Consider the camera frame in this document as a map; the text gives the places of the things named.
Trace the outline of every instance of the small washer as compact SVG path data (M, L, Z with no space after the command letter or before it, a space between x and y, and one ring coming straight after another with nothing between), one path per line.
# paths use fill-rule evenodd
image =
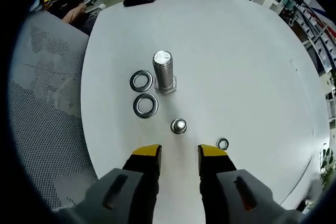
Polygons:
M140 111L139 103L142 99L149 99L152 102L153 107L149 112ZM155 115L158 107L159 105L158 105L158 100L156 99L156 97L148 93L139 94L133 103L133 110L135 114L140 118L150 118L151 116Z
M216 146L226 151L229 148L229 141L226 138L221 138L217 141Z
M135 85L135 80L139 77L139 76L146 76L147 77L147 83L142 86L142 87L138 87L137 85ZM132 75L131 79L130 79L130 86L131 88L135 91L135 92L145 92L147 91L151 85L153 83L153 76L151 73L149 73L146 70L139 70L137 71L134 75Z

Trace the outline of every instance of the mesh chair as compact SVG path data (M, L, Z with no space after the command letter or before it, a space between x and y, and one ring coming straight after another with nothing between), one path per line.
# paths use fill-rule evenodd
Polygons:
M33 13L22 27L10 67L9 120L17 152L55 211L81 202L97 180L80 112L88 39L48 12Z

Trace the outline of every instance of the bolt thread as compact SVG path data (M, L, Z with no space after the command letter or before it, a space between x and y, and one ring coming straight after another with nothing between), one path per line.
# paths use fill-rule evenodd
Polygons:
M155 60L157 54L166 54L169 57L165 63ZM168 51L159 51L153 57L153 67L158 80L159 89L169 89L173 85L173 57Z

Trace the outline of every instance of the desk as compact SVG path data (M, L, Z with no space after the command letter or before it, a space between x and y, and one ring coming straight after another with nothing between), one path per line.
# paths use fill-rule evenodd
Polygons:
M273 10L276 14L280 14L284 8L284 5L276 0L253 0L253 2Z
M141 119L129 80L140 69L154 74L159 50L174 57L177 91L164 97L153 85L158 112ZM98 178L140 146L163 146L153 221L160 224L205 223L198 144L227 138L236 167L281 203L329 141L327 105L307 51L279 16L246 0L161 0L101 11L83 64L81 113ZM187 120L183 135L171 132L175 118Z

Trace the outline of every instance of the hex bolt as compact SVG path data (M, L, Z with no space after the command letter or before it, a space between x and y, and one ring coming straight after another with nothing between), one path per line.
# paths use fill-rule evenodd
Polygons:
M175 134L183 134L187 130L187 122L182 118L175 119L170 125L170 128Z
M173 76L173 57L168 51L158 51L153 57L156 74L155 89L162 94L176 91L176 78Z

